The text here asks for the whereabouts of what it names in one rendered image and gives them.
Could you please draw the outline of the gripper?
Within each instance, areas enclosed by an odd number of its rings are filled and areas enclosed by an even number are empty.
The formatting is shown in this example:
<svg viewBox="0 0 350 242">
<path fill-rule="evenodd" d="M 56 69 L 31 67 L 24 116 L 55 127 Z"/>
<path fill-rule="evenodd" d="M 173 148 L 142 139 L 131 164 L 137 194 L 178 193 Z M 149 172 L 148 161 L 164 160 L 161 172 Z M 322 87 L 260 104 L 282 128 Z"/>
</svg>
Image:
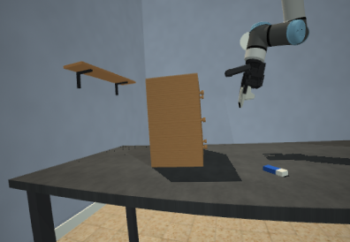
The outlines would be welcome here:
<svg viewBox="0 0 350 242">
<path fill-rule="evenodd" d="M 248 59 L 246 60 L 246 64 L 250 64 L 251 70 L 243 73 L 238 101 L 239 108 L 242 108 L 245 100 L 255 98 L 255 95 L 251 93 L 251 88 L 259 88 L 263 86 L 263 74 L 266 63 L 262 63 L 262 61 L 258 59 Z"/>
</svg>

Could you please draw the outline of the blue and white eraser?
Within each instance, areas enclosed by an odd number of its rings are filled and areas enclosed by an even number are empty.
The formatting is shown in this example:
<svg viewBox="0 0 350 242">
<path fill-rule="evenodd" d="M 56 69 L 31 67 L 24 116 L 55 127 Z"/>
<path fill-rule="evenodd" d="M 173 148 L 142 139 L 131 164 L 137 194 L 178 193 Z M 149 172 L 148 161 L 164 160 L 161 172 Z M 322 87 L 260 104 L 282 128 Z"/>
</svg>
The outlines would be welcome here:
<svg viewBox="0 0 350 242">
<path fill-rule="evenodd" d="M 269 173 L 278 175 L 280 177 L 287 176 L 288 175 L 288 170 L 283 170 L 274 166 L 270 165 L 265 165 L 262 167 L 264 171 L 267 171 Z"/>
</svg>

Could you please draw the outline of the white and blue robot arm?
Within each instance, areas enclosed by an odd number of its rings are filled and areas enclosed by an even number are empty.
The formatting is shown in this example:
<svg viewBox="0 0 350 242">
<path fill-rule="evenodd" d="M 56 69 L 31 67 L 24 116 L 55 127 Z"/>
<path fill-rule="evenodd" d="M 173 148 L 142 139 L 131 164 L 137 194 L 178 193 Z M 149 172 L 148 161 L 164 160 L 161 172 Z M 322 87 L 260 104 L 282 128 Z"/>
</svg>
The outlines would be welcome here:
<svg viewBox="0 0 350 242">
<path fill-rule="evenodd" d="M 307 40 L 309 29 L 305 16 L 304 0 L 281 0 L 281 2 L 284 23 L 271 25 L 269 22 L 258 22 L 254 24 L 248 37 L 245 61 L 258 59 L 264 62 L 268 47 L 302 44 Z M 224 75 L 231 77 L 250 69 L 250 64 L 245 64 L 228 69 Z"/>
</svg>

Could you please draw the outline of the brown wooden chest of drawers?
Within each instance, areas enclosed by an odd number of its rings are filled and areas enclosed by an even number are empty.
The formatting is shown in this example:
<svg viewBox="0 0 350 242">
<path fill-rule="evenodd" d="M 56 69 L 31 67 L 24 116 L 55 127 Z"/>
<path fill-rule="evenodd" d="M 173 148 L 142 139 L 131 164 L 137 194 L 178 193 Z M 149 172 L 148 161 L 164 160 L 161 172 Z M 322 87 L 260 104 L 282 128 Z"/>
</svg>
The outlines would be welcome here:
<svg viewBox="0 0 350 242">
<path fill-rule="evenodd" d="M 198 74 L 146 79 L 151 167 L 203 167 Z"/>
</svg>

